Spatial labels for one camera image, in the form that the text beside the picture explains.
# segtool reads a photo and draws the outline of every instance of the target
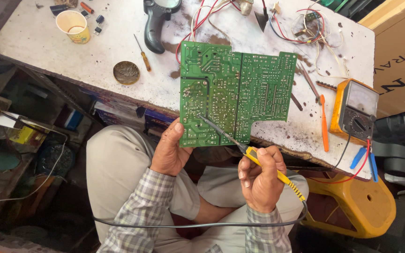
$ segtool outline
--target blue wire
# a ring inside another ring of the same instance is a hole
[[[274,32],[279,38],[281,38],[281,39],[283,39],[283,40],[286,40],[286,41],[289,41],[289,40],[287,40],[287,39],[285,39],[285,38],[279,36],[279,34],[278,34],[278,33],[276,32],[276,30],[274,29],[274,26],[273,26],[273,24],[271,23],[271,19],[274,18],[274,15],[275,15],[275,14],[276,14],[276,12],[273,12],[273,15],[270,17],[270,26],[271,26],[271,28],[273,29],[273,32]]]
[[[316,35],[315,35],[315,38],[317,38],[318,34],[319,34],[319,25],[320,25],[320,23],[319,23],[319,18],[318,18],[318,15],[316,14],[316,12],[312,11],[312,13],[315,14],[316,20],[318,21],[318,31],[316,31]]]

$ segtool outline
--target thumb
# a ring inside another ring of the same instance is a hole
[[[260,148],[257,150],[257,159],[259,160],[260,164],[262,164],[262,174],[266,175],[270,179],[278,176],[276,161],[266,149]]]
[[[171,125],[161,138],[162,145],[175,147],[184,133],[184,126],[181,123]]]

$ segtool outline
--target plaid shirt sleeve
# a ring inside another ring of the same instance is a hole
[[[278,223],[281,216],[276,208],[271,213],[261,213],[247,207],[248,222]],[[245,232],[247,253],[287,253],[292,252],[290,240],[284,227],[247,227]]]
[[[172,198],[176,178],[146,169],[140,182],[121,207],[114,223],[160,225]],[[159,228],[110,227],[98,252],[146,253],[154,249]]]

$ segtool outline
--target black cable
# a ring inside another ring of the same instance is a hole
[[[18,118],[14,118],[14,117],[8,115],[8,114],[5,113],[5,112],[0,112],[0,113],[1,113],[1,115],[5,116],[5,117],[8,117],[8,118],[11,119],[11,120],[16,121],[16,122],[22,124],[22,125],[25,126],[25,127],[28,127],[28,128],[30,128],[30,129],[32,129],[32,130],[35,130],[35,131],[37,131],[37,132],[39,132],[39,133],[41,133],[41,134],[47,135],[47,133],[45,133],[44,131],[42,131],[42,130],[40,130],[40,129],[37,129],[37,128],[35,128],[35,127],[29,125],[29,124],[26,124],[26,123],[24,123],[23,121],[19,120]]]
[[[307,215],[307,203],[306,201],[302,201],[304,205],[304,213],[303,215],[294,221],[287,221],[282,223],[244,223],[244,222],[219,222],[219,223],[207,223],[207,224],[196,224],[196,225],[180,225],[180,226],[142,226],[142,225],[127,225],[127,224],[117,224],[108,221],[104,221],[101,219],[92,216],[93,220],[101,222],[106,225],[114,226],[114,227],[132,227],[132,228],[156,228],[156,227],[166,227],[166,228],[194,228],[194,227],[282,227],[296,224],[304,219]]]
[[[348,147],[348,144],[349,144],[349,140],[350,140],[350,139],[351,139],[351,135],[348,135],[348,141],[346,142],[345,149],[343,150],[343,153],[341,153],[341,157],[340,157],[340,159],[338,160],[338,163],[332,168],[332,170],[333,170],[333,169],[336,169],[337,166],[340,164],[341,159],[343,158],[343,155],[344,155],[345,152],[346,152],[346,148]]]

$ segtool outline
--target orange toothbrush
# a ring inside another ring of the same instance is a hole
[[[320,96],[320,101],[321,101],[321,106],[323,108],[323,116],[322,116],[322,121],[323,121],[323,145],[324,145],[324,151],[329,152],[329,140],[328,140],[328,124],[326,123],[326,114],[324,113],[324,95]]]

